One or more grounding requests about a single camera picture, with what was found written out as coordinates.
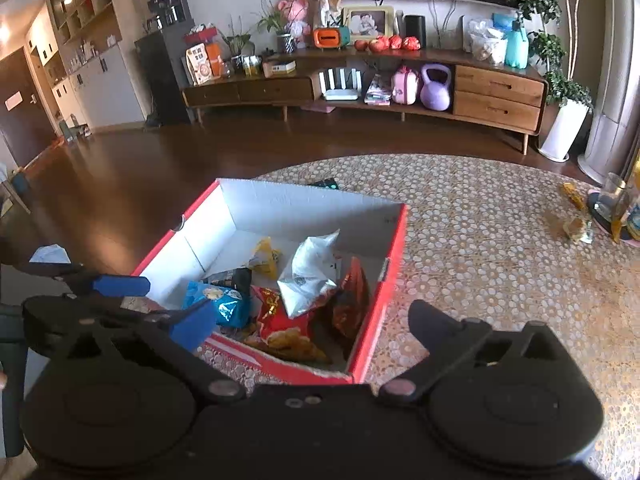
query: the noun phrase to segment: brown door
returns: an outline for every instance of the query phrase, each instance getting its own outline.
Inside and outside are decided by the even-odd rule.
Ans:
[[[21,48],[0,60],[0,133],[18,166],[29,164],[56,139]]]

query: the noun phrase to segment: wooden floor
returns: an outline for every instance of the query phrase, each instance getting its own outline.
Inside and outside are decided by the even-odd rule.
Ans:
[[[27,216],[0,219],[0,261],[25,261],[58,243],[71,259],[102,272],[131,272],[181,213],[220,176],[251,178],[323,158],[367,153],[439,153],[524,164],[588,180],[575,156],[556,164],[521,136],[476,124],[368,110],[331,114],[227,108],[205,127],[95,134],[45,153],[29,169]]]

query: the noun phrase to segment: tv cabinet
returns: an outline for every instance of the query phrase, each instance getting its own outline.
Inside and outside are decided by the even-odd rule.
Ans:
[[[492,66],[473,59],[458,50],[425,49],[414,52],[385,50],[380,53],[359,52],[354,48],[338,50],[308,48],[290,55],[273,56],[270,60],[295,60],[296,71],[287,75],[265,78],[235,75],[217,79],[183,91],[186,105],[195,108],[202,121],[207,107],[229,105],[271,104],[281,106],[284,120],[287,107],[322,101],[318,73],[327,68],[356,67],[360,70],[395,71],[401,64],[419,69],[424,63],[440,63],[452,68],[454,77],[450,89],[449,110],[428,110],[418,101],[413,105],[391,103],[370,106],[358,101],[330,101],[327,105],[341,108],[361,108],[394,112],[402,121],[407,114],[441,117],[469,123],[485,124],[522,134],[522,153],[526,155],[529,136],[540,132],[544,113],[547,83],[531,66],[518,70],[507,66]]]

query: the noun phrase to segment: red snack bag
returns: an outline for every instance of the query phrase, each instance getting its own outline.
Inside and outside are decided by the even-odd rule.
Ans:
[[[420,50],[420,41],[415,36],[409,36],[402,40],[402,48],[405,50]]]
[[[398,50],[402,47],[402,38],[398,34],[394,34],[389,38],[389,48],[391,50]]]
[[[342,286],[333,303],[332,326],[353,343],[368,308],[367,277],[360,260],[353,256],[349,272],[342,280]]]
[[[313,312],[289,319],[278,291],[256,286],[253,289],[262,307],[257,319],[257,335],[246,338],[247,345],[288,361],[330,362],[311,341],[309,323]]]

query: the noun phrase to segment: kettlebell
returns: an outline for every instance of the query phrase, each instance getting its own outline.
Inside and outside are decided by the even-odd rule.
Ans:
[[[447,74],[447,82],[442,84],[437,81],[431,81],[427,70],[440,70]],[[449,95],[449,86],[451,85],[451,69],[439,64],[426,64],[421,69],[422,81],[424,86],[420,91],[420,101],[425,108],[443,112],[451,104],[451,96]]]

